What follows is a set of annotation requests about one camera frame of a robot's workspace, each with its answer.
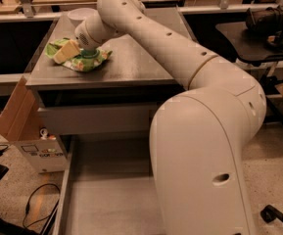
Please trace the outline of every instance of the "concrete floor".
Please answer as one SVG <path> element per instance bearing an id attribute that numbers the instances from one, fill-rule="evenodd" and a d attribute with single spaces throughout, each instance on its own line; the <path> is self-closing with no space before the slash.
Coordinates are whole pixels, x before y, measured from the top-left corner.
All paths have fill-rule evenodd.
<path id="1" fill-rule="evenodd" d="M 279 122 L 265 124 L 257 136 L 245 148 L 243 163 L 258 234 L 283 235 L 283 224 L 281 222 L 275 220 L 270 224 L 266 224 L 259 216 L 259 212 L 268 204 L 274 205 L 283 212 L 283 125 Z M 0 164 L 10 169 L 0 181 L 0 216 L 8 222 L 22 226 L 24 208 L 29 195 L 44 183 L 55 183 L 61 186 L 63 174 L 61 172 L 36 173 L 21 153 L 13 146 L 0 158 Z M 44 188 L 36 194 L 32 199 L 31 212 L 27 223 L 46 216 L 51 211 L 57 198 L 58 194 L 54 188 Z M 105 206 L 101 198 L 95 198 L 95 200 L 100 201 L 100 204 Z M 99 223 L 100 227 L 108 225 L 106 222 Z M 30 229 L 39 232 L 42 225 L 43 223 L 41 222 L 31 226 Z M 115 230 L 108 232 L 105 234 L 120 234 L 120 232 L 115 232 Z M 78 234 L 88 233 L 87 231 L 85 233 L 77 232 L 72 235 Z M 152 233 L 133 234 L 153 235 Z"/>

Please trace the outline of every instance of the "gray tabletop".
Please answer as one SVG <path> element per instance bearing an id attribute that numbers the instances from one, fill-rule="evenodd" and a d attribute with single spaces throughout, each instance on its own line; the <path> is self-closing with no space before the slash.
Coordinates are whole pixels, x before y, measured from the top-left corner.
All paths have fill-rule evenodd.
<path id="1" fill-rule="evenodd" d="M 146 15 L 190 38 L 186 25 L 175 8 L 148 9 Z M 63 13 L 48 42 L 63 37 L 74 39 L 73 32 L 73 24 L 67 13 Z M 112 50 L 113 54 L 101 68 L 91 72 L 78 72 L 56 65 L 42 53 L 26 85 L 33 90 L 64 90 L 176 83 L 129 35 L 111 39 L 102 47 Z"/>

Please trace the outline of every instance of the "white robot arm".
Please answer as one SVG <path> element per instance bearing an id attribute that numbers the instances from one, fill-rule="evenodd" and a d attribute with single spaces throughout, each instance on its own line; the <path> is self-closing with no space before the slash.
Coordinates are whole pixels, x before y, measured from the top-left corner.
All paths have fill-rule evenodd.
<path id="1" fill-rule="evenodd" d="M 94 51 L 115 33 L 128 33 L 186 89 L 159 108 L 150 131 L 167 235 L 256 234 L 241 151 L 265 116 L 258 82 L 147 18 L 136 0 L 98 0 L 97 6 L 99 24 L 92 29 L 88 19 L 75 31 L 83 48 Z"/>

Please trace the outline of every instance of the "floor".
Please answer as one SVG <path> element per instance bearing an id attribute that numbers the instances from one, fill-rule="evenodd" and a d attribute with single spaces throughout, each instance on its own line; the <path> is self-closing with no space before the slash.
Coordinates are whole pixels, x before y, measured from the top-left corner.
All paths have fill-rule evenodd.
<path id="1" fill-rule="evenodd" d="M 91 231 L 90 234 L 99 235 L 165 235 L 160 213 L 155 208 L 157 197 L 153 191 L 153 181 L 151 178 L 149 180 L 149 177 L 144 177 L 144 173 L 140 174 L 144 167 L 144 157 L 141 156 L 142 159 L 137 155 L 135 158 L 141 158 L 140 161 L 134 160 L 136 164 L 129 166 L 130 172 L 134 174 L 121 177 L 117 169 L 128 163 L 125 160 L 118 160 L 120 163 L 117 168 L 111 167 L 110 164 L 99 164 L 104 155 L 100 154 L 99 158 L 94 155 L 85 155 L 84 157 L 91 162 L 96 161 L 89 165 L 85 164 L 84 157 L 79 160 L 80 164 L 77 165 L 79 169 L 73 175 L 77 177 L 77 182 L 72 187 L 84 189 L 85 191 L 74 191 L 74 194 L 79 198 L 81 194 L 84 194 L 82 199 L 86 201 L 82 203 L 73 198 L 70 202 L 69 220 L 76 220 L 76 222 L 68 221 L 66 234 L 82 235 L 89 234 L 88 231 Z M 283 125 L 279 122 L 265 124 L 244 149 L 243 163 L 258 234 L 283 235 L 282 223 L 275 220 L 266 224 L 259 216 L 259 212 L 267 204 L 272 204 L 283 212 Z M 0 164 L 9 168 L 8 173 L 0 181 L 0 216 L 8 222 L 22 226 L 24 209 L 30 194 L 45 183 L 55 183 L 60 187 L 63 173 L 36 173 L 14 146 L 10 146 L 0 158 Z M 99 176 L 92 174 L 84 178 L 84 171 L 98 172 Z M 84 179 L 93 182 L 93 187 L 86 185 Z M 127 182 L 132 184 L 129 187 L 123 187 Z M 107 188 L 108 191 L 99 191 L 101 187 Z M 54 187 L 41 189 L 31 200 L 31 210 L 26 224 L 49 214 L 57 199 L 58 194 Z M 140 205 L 138 204 L 140 201 L 143 203 L 142 210 L 136 208 Z M 129 211 L 118 212 L 122 208 L 121 205 L 130 206 Z M 83 206 L 89 207 L 89 210 L 85 211 L 88 218 L 84 218 L 83 213 L 78 211 Z M 43 223 L 32 225 L 30 229 L 39 232 Z M 86 225 L 84 230 L 81 228 L 82 224 Z"/>

